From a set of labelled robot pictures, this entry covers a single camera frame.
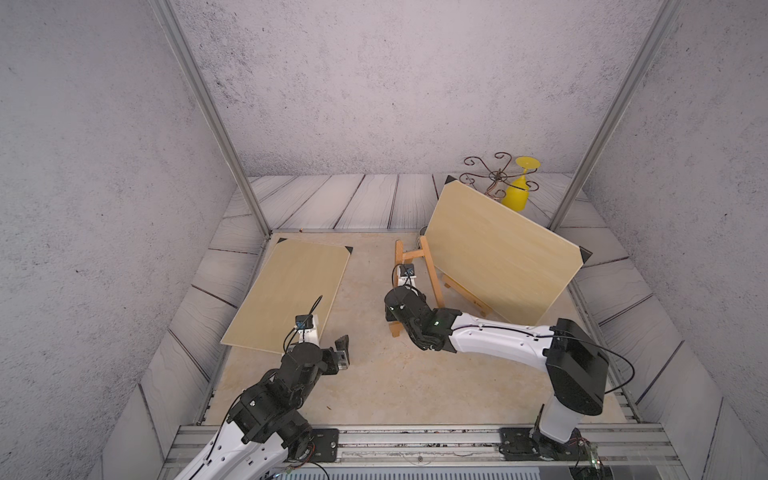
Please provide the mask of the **wooden board black corners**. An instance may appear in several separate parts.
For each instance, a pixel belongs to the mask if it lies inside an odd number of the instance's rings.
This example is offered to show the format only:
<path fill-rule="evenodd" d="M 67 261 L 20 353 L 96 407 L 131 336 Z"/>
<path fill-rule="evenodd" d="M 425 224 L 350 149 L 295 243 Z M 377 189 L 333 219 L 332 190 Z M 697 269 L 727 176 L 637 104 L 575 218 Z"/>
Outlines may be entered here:
<path fill-rule="evenodd" d="M 351 254 L 347 246 L 278 239 L 221 343 L 280 353 L 295 317 L 309 312 L 321 332 Z"/>
<path fill-rule="evenodd" d="M 437 269 L 521 325 L 538 324 L 592 256 L 452 176 L 425 237 Z"/>

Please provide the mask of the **small wooden easel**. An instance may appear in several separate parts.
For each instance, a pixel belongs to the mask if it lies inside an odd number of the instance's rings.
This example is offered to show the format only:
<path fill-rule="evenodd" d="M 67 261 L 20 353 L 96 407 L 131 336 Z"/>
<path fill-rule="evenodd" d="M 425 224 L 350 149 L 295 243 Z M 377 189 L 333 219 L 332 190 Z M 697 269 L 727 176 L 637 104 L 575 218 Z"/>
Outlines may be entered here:
<path fill-rule="evenodd" d="M 466 288 L 461 286 L 449 275 L 444 274 L 442 276 L 442 281 L 446 288 L 453 289 L 459 295 L 461 295 L 465 300 L 470 302 L 480 312 L 482 317 L 487 317 L 490 313 L 493 312 L 493 309 L 488 304 L 486 304 L 485 302 L 480 300 L 477 296 L 469 292 Z"/>

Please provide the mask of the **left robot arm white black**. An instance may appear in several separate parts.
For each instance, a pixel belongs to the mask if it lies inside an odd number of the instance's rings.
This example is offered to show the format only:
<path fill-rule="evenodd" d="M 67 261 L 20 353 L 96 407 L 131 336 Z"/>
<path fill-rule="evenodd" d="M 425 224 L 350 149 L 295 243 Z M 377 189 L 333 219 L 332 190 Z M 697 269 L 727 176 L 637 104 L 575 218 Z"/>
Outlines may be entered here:
<path fill-rule="evenodd" d="M 279 367 L 236 397 L 216 434 L 177 477 L 277 479 L 307 464 L 335 461 L 339 431 L 314 431 L 300 409 L 321 377 L 348 367 L 347 335 L 332 348 L 291 346 Z"/>

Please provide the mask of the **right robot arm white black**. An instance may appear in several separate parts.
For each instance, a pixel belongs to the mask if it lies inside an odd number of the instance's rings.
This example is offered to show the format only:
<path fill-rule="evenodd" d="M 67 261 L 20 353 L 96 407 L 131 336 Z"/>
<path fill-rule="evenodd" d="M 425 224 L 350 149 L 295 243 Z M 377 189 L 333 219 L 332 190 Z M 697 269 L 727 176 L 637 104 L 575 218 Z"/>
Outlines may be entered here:
<path fill-rule="evenodd" d="M 390 290 L 384 304 L 386 318 L 400 323 L 421 350 L 485 354 L 545 372 L 551 397 L 531 431 L 515 429 L 500 452 L 514 460 L 581 459 L 586 440 L 577 426 L 583 417 L 603 412 L 609 358 L 576 322 L 560 318 L 553 326 L 521 326 L 432 309 L 409 286 Z"/>

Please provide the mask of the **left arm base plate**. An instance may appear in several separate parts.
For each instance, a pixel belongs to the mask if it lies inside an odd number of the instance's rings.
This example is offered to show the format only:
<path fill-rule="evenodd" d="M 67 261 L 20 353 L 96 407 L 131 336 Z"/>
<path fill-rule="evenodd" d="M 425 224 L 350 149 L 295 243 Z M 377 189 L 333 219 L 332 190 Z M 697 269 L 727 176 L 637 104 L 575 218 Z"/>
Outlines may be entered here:
<path fill-rule="evenodd" d="M 298 440 L 292 459 L 296 462 L 330 464 L 337 460 L 340 430 L 336 428 L 310 429 Z"/>

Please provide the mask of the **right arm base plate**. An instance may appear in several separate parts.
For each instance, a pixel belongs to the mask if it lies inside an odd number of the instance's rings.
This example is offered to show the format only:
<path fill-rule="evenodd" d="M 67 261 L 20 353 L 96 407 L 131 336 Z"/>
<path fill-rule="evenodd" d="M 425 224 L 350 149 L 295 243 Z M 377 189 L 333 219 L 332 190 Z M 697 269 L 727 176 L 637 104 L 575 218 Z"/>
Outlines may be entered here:
<path fill-rule="evenodd" d="M 506 461 L 589 461 L 587 441 L 578 428 L 572 431 L 565 443 L 529 428 L 501 428 L 499 434 L 499 452 Z"/>

